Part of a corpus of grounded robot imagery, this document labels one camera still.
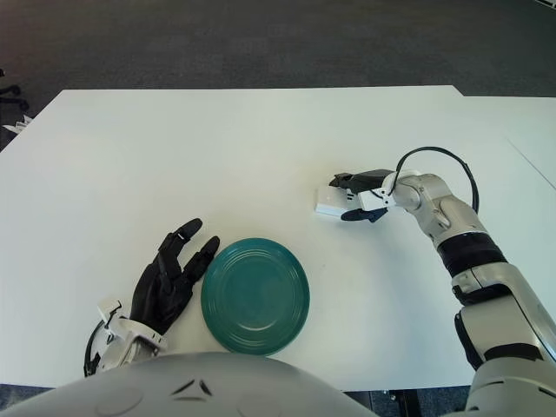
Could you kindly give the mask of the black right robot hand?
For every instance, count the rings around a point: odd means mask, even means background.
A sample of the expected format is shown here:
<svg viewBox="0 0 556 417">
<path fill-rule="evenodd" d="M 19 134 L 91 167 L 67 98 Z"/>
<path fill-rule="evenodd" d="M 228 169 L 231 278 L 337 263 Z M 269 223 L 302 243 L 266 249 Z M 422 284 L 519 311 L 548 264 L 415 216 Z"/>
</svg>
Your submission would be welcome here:
<svg viewBox="0 0 556 417">
<path fill-rule="evenodd" d="M 375 192 L 382 187 L 385 178 L 392 173 L 389 169 L 375 169 L 361 172 L 359 174 L 340 173 L 335 174 L 328 184 L 331 187 L 342 189 L 346 192 L 347 199 L 358 202 L 361 192 L 370 192 L 374 197 L 383 200 L 381 193 Z M 379 207 L 373 210 L 365 210 L 362 207 L 353 208 L 341 214 L 344 222 L 358 222 L 369 220 L 371 223 L 378 221 L 387 213 L 386 207 Z"/>
</svg>

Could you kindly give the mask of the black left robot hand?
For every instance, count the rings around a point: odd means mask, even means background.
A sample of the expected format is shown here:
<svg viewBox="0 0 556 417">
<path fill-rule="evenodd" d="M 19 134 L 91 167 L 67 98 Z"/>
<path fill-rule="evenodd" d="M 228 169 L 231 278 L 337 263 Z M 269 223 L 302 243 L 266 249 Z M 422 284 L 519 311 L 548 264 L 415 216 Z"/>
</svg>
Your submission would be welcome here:
<svg viewBox="0 0 556 417">
<path fill-rule="evenodd" d="M 194 285 L 206 273 L 220 246 L 220 239 L 211 237 L 181 266 L 179 254 L 201 227 L 202 220 L 195 218 L 166 235 L 136 284 L 129 316 L 132 321 L 164 335 L 182 314 Z"/>
</svg>

